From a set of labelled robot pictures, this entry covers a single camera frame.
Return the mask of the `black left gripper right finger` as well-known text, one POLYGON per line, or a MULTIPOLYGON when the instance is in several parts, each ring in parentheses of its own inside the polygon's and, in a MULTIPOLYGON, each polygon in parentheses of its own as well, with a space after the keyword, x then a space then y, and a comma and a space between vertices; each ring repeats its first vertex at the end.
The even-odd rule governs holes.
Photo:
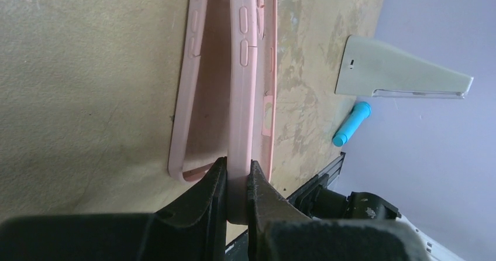
POLYGON ((429 260, 403 222, 316 221, 297 210, 252 161, 247 178, 249 260, 429 260))

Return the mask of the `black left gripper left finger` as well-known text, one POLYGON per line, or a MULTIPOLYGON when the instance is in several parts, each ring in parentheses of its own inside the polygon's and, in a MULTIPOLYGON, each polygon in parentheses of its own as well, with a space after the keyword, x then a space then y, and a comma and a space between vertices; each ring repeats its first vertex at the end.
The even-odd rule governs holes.
POLYGON ((222 260, 226 159, 150 213, 37 215, 1 223, 2 260, 222 260))

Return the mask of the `pink phone case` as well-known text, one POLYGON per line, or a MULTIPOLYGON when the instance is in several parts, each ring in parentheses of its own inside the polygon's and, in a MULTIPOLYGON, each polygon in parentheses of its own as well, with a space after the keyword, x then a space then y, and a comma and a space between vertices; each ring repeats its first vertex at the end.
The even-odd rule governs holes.
MULTIPOLYGON (((252 158, 271 177, 277 93, 277 0, 256 0, 257 67, 252 158)), ((171 177, 201 179, 228 153, 230 0, 189 0, 168 160, 171 177)))

